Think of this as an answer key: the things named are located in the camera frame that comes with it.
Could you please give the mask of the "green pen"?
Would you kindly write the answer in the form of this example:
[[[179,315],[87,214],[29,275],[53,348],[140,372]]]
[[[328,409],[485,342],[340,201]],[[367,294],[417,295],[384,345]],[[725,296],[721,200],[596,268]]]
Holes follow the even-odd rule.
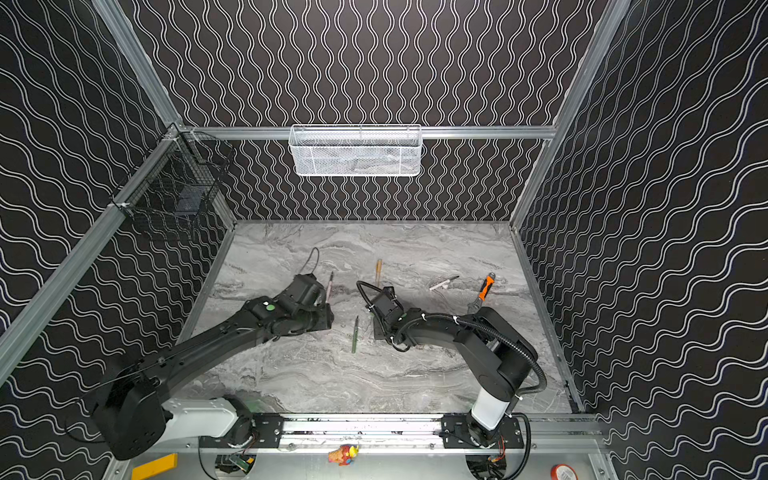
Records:
[[[355,354],[357,351],[358,335],[359,335],[359,315],[356,316],[353,323],[352,345],[351,345],[352,354]]]

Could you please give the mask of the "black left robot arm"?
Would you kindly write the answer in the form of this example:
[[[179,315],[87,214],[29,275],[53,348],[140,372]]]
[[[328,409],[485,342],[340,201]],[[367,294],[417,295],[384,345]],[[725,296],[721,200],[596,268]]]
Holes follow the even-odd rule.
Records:
[[[248,300],[229,319],[184,342],[142,358],[108,361],[102,379],[84,396],[86,411],[121,461],[157,444],[193,437],[241,445],[251,437],[251,415],[240,400],[184,400],[178,391],[245,350],[328,330],[333,320],[323,284],[312,274],[298,274],[275,297]]]

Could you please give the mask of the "tan pen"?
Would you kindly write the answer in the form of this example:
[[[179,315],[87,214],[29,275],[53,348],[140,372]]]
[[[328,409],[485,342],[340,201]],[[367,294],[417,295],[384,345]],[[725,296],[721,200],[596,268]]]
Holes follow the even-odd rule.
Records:
[[[382,266],[383,266],[382,259],[378,259],[376,263],[376,271],[375,271],[375,285],[377,287],[380,286],[380,282],[381,282]]]

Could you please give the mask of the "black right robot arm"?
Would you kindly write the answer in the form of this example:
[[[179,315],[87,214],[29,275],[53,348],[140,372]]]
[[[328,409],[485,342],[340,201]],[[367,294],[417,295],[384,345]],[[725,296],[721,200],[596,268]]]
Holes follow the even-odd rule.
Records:
[[[356,284],[383,339],[400,353],[424,345],[456,351],[480,386],[459,438],[478,447],[500,442],[502,419],[521,397],[543,392],[548,377],[536,349],[496,310],[430,313],[405,307],[392,286]]]

